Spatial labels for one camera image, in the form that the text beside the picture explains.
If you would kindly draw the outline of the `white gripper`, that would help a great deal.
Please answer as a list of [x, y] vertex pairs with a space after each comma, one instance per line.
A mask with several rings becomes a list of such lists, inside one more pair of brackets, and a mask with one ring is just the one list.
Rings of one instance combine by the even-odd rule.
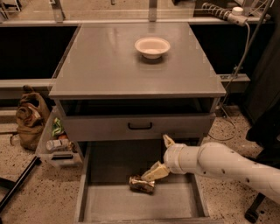
[[170, 172], [173, 174], [186, 174], [179, 162], [180, 154], [186, 145], [182, 143], [175, 143], [166, 134], [163, 135], [163, 139], [166, 147], [166, 151], [164, 153], [164, 163], [161, 164], [157, 161], [141, 176], [141, 179], [144, 181], [151, 182], [156, 179], [162, 179], [168, 176]]

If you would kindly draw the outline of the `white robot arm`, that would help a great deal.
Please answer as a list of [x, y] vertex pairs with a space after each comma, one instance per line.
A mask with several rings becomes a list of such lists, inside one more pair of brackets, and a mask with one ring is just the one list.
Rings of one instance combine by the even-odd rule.
[[222, 143], [188, 146], [163, 135], [166, 151], [141, 179], [154, 181], [170, 173], [192, 173], [213, 179], [234, 179], [280, 203], [280, 170], [241, 156]]

